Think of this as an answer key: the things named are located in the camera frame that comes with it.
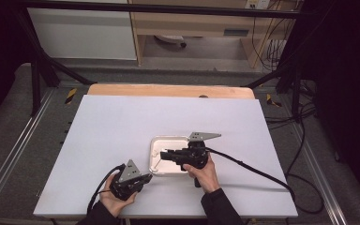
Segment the white cabinet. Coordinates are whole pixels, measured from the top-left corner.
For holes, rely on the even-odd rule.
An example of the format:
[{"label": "white cabinet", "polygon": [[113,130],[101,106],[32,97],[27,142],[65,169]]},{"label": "white cabinet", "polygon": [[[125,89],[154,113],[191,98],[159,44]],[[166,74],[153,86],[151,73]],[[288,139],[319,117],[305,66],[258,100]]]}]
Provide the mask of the white cabinet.
[{"label": "white cabinet", "polygon": [[136,60],[128,12],[45,8],[29,8],[28,12],[42,48],[51,57]]}]

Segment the white tray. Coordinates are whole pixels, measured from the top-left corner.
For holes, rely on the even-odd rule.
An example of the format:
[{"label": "white tray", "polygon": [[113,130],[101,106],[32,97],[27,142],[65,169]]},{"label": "white tray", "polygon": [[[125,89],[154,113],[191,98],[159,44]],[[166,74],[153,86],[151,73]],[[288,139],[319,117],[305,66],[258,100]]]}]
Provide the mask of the white tray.
[{"label": "white tray", "polygon": [[165,149],[180,150],[188,147],[188,137],[185,136],[156,136],[151,141],[150,171],[157,176],[184,175],[180,165],[169,160],[160,160],[160,152]]}]

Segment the human hand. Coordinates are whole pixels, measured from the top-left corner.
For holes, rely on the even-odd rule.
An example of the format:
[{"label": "human hand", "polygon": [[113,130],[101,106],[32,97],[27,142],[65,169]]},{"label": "human hand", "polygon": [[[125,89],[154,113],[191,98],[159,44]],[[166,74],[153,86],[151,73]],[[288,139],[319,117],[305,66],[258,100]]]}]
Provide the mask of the human hand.
[{"label": "human hand", "polygon": [[202,169],[199,170],[188,164],[184,164],[183,168],[188,171],[190,177],[196,177],[198,179],[204,192],[211,193],[220,188],[218,176],[216,175],[215,163],[209,153],[207,163]]},{"label": "human hand", "polygon": [[104,190],[100,191],[100,201],[114,217],[118,217],[125,206],[134,203],[138,192],[136,191],[133,193],[126,201],[115,198],[110,191],[110,183],[113,181],[115,176],[116,174],[107,178]]}]

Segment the white table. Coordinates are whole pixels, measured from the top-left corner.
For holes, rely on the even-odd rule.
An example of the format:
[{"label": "white table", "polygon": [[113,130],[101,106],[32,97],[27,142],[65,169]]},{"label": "white table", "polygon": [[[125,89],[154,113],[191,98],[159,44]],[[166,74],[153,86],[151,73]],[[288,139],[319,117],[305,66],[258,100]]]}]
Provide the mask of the white table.
[{"label": "white table", "polygon": [[[150,142],[159,135],[220,133],[205,141],[285,182],[258,100],[194,97],[84,96],[34,214],[73,218],[113,167],[133,159],[148,173]],[[297,217],[290,193],[213,155],[219,183],[243,218]],[[203,191],[187,175],[153,177],[123,218],[202,218]]]}]

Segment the black cable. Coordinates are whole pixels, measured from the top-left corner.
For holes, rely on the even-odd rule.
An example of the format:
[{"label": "black cable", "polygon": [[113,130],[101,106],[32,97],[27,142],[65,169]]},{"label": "black cable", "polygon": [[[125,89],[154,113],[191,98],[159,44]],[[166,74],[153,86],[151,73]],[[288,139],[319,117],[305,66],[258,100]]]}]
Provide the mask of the black cable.
[{"label": "black cable", "polygon": [[269,65],[266,65],[264,63],[264,61],[262,60],[262,58],[259,56],[259,53],[257,52],[256,50],[256,47],[254,45],[254,32],[255,32],[255,27],[256,27],[256,17],[253,17],[253,27],[252,27],[252,47],[253,47],[253,50],[254,52],[256,53],[257,57],[259,58],[259,61],[262,63],[262,66],[267,69],[267,70],[270,70],[268,67]]},{"label": "black cable", "polygon": [[282,127],[285,127],[285,126],[287,126],[287,125],[289,125],[289,124],[291,124],[291,123],[294,123],[294,121],[288,122],[288,123],[283,124],[283,125],[279,125],[279,126],[277,126],[277,127],[270,127],[269,129],[272,130],[272,129],[276,129],[276,128],[282,128]]},{"label": "black cable", "polygon": [[[300,113],[299,113],[299,114],[300,114],[300,115],[303,115],[303,112],[304,112],[305,107],[306,107],[307,105],[310,105],[310,104],[312,104],[312,102],[309,102],[308,104],[305,104],[305,105],[300,109]],[[294,156],[294,158],[293,158],[293,160],[292,160],[291,165],[289,166],[288,170],[285,172],[285,178],[288,180],[288,177],[289,177],[289,176],[292,176],[292,177],[294,177],[294,178],[297,178],[297,179],[300,179],[300,180],[306,182],[307,184],[309,184],[310,186],[312,186],[312,187],[315,189],[315,191],[318,193],[318,196],[319,196],[319,198],[320,198],[320,200],[321,200],[321,206],[320,206],[320,208],[319,208],[318,210],[307,210],[307,209],[301,207],[300,205],[298,205],[296,202],[294,202],[294,204],[296,205],[296,207],[297,207],[299,210],[301,210],[301,211],[303,211],[303,212],[305,212],[305,213],[309,213],[309,214],[319,214],[319,213],[321,213],[321,211],[322,211],[323,208],[324,208],[324,200],[323,200],[323,196],[322,196],[321,192],[315,187],[314,184],[312,184],[311,182],[309,182],[307,179],[291,173],[291,169],[292,169],[295,161],[299,158],[300,153],[302,152],[302,149],[303,149],[303,146],[304,146],[305,139],[306,139],[306,129],[305,129],[305,126],[304,126],[303,118],[304,118],[303,116],[300,116],[300,119],[299,119],[299,121],[300,121],[300,126],[301,126],[302,132],[303,132],[303,134],[302,134],[302,140],[301,140],[301,142],[300,142],[299,148],[297,149],[297,153],[296,153],[296,155]]]},{"label": "black cable", "polygon": [[303,39],[303,41],[296,47],[296,49],[289,55],[286,59],[283,60],[282,65],[285,66],[289,63],[289,60],[294,57],[298,52],[300,52],[300,49],[309,41],[309,39],[315,34],[315,32],[319,29],[321,24],[323,23],[324,19],[326,19],[327,15],[329,14],[329,11],[332,9],[332,7],[335,5],[337,0],[332,0],[331,3],[328,3],[329,7],[324,12],[321,20],[318,22],[316,26],[312,29],[312,31]]},{"label": "black cable", "polygon": [[270,40],[270,44],[268,44],[267,52],[265,53],[265,60],[270,62],[271,71],[273,71],[273,62],[271,61],[271,47],[273,46],[273,40]]},{"label": "black cable", "polygon": [[279,6],[279,2],[281,0],[278,0],[278,1],[273,1],[273,4],[271,4],[271,6],[268,6],[267,9],[270,9],[271,7],[273,7],[276,3],[277,3],[277,6]]},{"label": "black cable", "polygon": [[[271,30],[270,34],[268,35],[268,38],[267,38],[267,39],[269,39],[269,38],[273,35],[274,31],[275,31],[275,30],[278,28],[278,26],[279,26],[282,22],[284,22],[284,21],[285,21],[285,19],[282,19],[282,20],[280,20],[280,21],[274,26],[274,28]],[[273,50],[272,52],[270,52],[270,53],[267,52],[267,55],[269,56],[269,58],[271,58],[271,63],[273,63],[273,60],[276,60],[276,61],[279,60],[279,51],[280,51],[280,49],[282,48],[282,45],[285,43],[286,37],[288,36],[288,32],[289,32],[289,30],[290,30],[290,24],[294,22],[294,20],[288,20],[288,21],[289,21],[289,22],[288,22],[287,25],[285,25],[285,23],[284,23],[284,30],[285,30],[284,39],[281,40],[280,43],[279,43],[279,40],[277,40],[277,41],[276,41],[276,44],[274,44],[274,46],[277,45],[277,47],[274,47],[274,50]]]},{"label": "black cable", "polygon": [[265,172],[261,172],[261,171],[259,171],[259,170],[254,169],[253,167],[245,164],[243,161],[237,160],[237,159],[235,159],[235,158],[233,158],[233,157],[230,157],[230,156],[228,156],[228,155],[226,155],[226,154],[224,154],[224,153],[221,153],[221,152],[218,152],[218,151],[216,151],[216,150],[213,150],[212,148],[206,147],[206,150],[207,150],[208,152],[211,152],[211,153],[214,153],[214,154],[218,154],[219,156],[222,156],[222,157],[224,157],[224,158],[227,158],[227,159],[229,159],[229,160],[237,163],[238,165],[244,167],[244,168],[247,169],[247,170],[250,170],[250,171],[252,171],[252,172],[254,172],[254,173],[256,173],[256,174],[258,174],[258,175],[260,175],[260,176],[263,176],[263,177],[265,177],[265,178],[268,178],[268,179],[270,179],[270,180],[272,180],[272,181],[274,181],[274,182],[282,185],[283,187],[285,187],[286,189],[289,190],[289,192],[291,193],[292,199],[293,199],[293,201],[295,202],[295,195],[294,195],[293,190],[291,189],[291,187],[289,187],[289,186],[288,186],[287,184],[285,184],[284,182],[276,179],[275,177],[273,177],[273,176],[271,176],[271,175],[269,175],[269,174],[267,174],[267,173],[265,173]]},{"label": "black cable", "polygon": [[94,193],[93,196],[92,196],[92,199],[90,200],[89,204],[87,205],[87,214],[89,214],[90,211],[92,211],[93,203],[95,202],[96,196],[98,195],[98,192],[99,192],[101,186],[104,184],[104,182],[107,180],[107,178],[108,178],[111,174],[113,174],[114,171],[116,171],[116,170],[121,170],[121,168],[125,168],[125,164],[122,164],[122,165],[117,166],[117,167],[113,168],[112,170],[110,170],[110,171],[107,173],[107,175],[104,177],[104,179],[101,181],[101,183],[98,185],[95,193]]},{"label": "black cable", "polygon": [[273,124],[281,124],[281,123],[292,123],[294,121],[298,121],[302,118],[307,118],[309,116],[311,116],[312,114],[315,114],[316,110],[315,107],[309,108],[307,110],[305,110],[303,113],[297,115],[297,116],[292,116],[292,117],[269,117],[269,116],[265,116],[265,120],[267,125],[273,125]]},{"label": "black cable", "polygon": [[51,222],[53,223],[53,225],[58,225],[57,221],[54,218],[51,218]]},{"label": "black cable", "polygon": [[294,178],[297,178],[297,179],[302,180],[302,181],[304,181],[305,183],[309,184],[312,188],[314,188],[315,192],[317,192],[317,194],[318,194],[318,196],[319,196],[319,198],[320,198],[320,200],[321,200],[320,208],[317,209],[317,210],[307,210],[307,209],[301,207],[301,206],[298,205],[298,204],[295,204],[296,207],[297,207],[298,209],[300,209],[301,211],[303,211],[303,212],[305,212],[305,213],[308,213],[308,214],[319,214],[319,213],[321,213],[321,211],[322,211],[323,208],[324,208],[323,195],[322,195],[321,192],[317,189],[317,187],[315,187],[314,184],[312,184],[312,183],[309,182],[307,179],[305,179],[305,178],[303,178],[303,177],[301,177],[301,176],[299,176],[299,175],[296,175],[296,174],[293,174],[293,173],[288,173],[287,175],[288,175],[288,177],[289,177],[289,176],[290,176],[290,177],[294,177]]}]

